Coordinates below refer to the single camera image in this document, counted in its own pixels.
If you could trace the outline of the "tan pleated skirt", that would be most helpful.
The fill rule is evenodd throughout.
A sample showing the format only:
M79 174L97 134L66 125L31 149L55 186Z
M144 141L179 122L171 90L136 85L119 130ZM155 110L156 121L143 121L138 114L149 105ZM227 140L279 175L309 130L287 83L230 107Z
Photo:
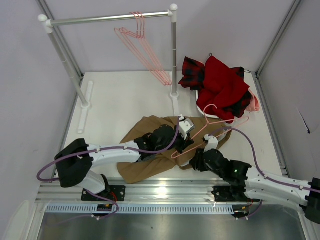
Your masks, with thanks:
M206 125L206 120L204 117L190 117L191 121L195 125L195 129L191 131L190 136L193 137L200 129ZM147 133L152 133L154 130L158 129L162 125L168 125L174 127L177 124L177 117L168 116L168 117L157 117L149 116L143 117L138 121L135 126L127 133L127 135L122 139L122 143L133 141L137 138L142 137ZM210 119L211 123L220 121L219 119ZM221 134L222 127L225 127L225 123L218 123L213 125L208 125L199 135L197 135L193 140L194 144L189 146L184 152L190 150L200 144L199 148L204 148L205 143L203 142L203 137L206 134L213 133L214 136ZM190 169L191 166L187 166L189 161L195 156L196 149L176 158L171 159L171 155L175 152L174 149L168 150L166 152L157 154L153 159L129 163L127 160L117 164L117 170L122 176L122 178L128 183L133 184L143 180L146 180L155 175L161 174L168 170L173 169L178 166L182 170Z

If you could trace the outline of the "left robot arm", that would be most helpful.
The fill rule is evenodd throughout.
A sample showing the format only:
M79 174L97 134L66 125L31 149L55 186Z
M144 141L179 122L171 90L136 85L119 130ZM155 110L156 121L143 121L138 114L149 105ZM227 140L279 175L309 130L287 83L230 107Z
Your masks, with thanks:
M93 172L93 168L121 162L147 162L172 149L182 152L194 143L190 134L194 128L194 124L185 120L175 127L164 124L151 133L111 146L88 144L84 138L78 138L54 158L60 186L79 186L93 194L106 191L107 178Z

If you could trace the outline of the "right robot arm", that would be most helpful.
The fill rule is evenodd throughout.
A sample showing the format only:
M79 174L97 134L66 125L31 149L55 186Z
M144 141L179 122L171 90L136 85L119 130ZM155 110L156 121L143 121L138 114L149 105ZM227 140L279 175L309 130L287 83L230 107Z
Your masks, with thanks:
M320 180L297 180L264 173L248 163L229 160L217 149L197 149L190 160L195 171L212 172L227 186L212 190L217 202L270 202L294 209L311 222L320 222Z

